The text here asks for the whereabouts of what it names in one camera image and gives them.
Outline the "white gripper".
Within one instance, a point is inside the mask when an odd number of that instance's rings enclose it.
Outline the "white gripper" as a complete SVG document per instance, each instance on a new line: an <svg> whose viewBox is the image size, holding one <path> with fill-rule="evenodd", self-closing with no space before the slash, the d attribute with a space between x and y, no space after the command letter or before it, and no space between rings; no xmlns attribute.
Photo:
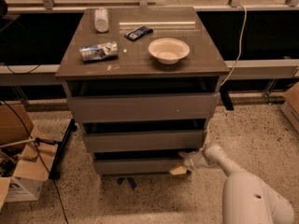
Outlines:
<svg viewBox="0 0 299 224"><path fill-rule="evenodd" d="M169 171L171 175L185 175L188 170L193 172L196 169L208 167L208 160L203 151L179 152L178 155L184 159L184 166L178 165L172 168Z"/></svg>

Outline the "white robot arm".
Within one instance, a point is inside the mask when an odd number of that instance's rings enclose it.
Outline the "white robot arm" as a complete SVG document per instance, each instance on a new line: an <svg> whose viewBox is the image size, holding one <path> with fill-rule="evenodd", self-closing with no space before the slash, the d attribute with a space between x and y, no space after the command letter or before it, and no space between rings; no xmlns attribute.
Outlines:
<svg viewBox="0 0 299 224"><path fill-rule="evenodd" d="M227 179L222 192L222 224L293 224L291 203L260 177L229 158L216 143L199 151L179 152L181 161L171 175L183 175L200 168L220 167Z"/></svg>

